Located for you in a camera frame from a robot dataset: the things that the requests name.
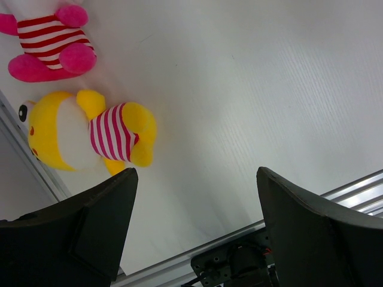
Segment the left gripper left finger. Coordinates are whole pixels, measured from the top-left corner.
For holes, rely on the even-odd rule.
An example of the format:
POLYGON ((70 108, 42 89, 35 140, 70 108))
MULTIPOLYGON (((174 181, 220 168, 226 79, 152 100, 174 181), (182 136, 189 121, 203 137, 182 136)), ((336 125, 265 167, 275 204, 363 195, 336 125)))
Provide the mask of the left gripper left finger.
POLYGON ((1 221, 2 286, 110 286, 138 187, 127 168, 99 185, 1 221))

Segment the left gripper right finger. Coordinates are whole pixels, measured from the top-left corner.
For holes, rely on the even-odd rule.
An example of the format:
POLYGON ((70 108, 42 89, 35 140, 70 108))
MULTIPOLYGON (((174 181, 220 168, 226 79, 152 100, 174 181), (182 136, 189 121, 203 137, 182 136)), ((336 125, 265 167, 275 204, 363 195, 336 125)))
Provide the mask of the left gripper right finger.
POLYGON ((257 189, 280 286, 382 286, 382 219, 261 167, 257 189))

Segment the yellow toy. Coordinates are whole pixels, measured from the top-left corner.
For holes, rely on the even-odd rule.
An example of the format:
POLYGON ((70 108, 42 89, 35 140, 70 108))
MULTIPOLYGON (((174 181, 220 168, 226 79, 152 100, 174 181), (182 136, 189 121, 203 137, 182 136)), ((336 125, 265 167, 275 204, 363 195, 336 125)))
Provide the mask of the yellow toy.
POLYGON ((18 116, 33 155, 53 169, 77 172, 103 161, 116 175, 126 163, 148 167, 153 162, 156 121, 138 103, 109 108, 94 90, 56 91, 21 104, 18 116))

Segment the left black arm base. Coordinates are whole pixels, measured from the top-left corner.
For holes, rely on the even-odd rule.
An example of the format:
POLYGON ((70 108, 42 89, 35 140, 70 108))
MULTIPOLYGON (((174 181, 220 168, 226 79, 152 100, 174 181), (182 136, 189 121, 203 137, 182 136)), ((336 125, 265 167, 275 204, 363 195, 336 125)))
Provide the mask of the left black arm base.
POLYGON ((196 278, 183 286, 279 286, 266 228, 233 239, 191 259, 196 278))

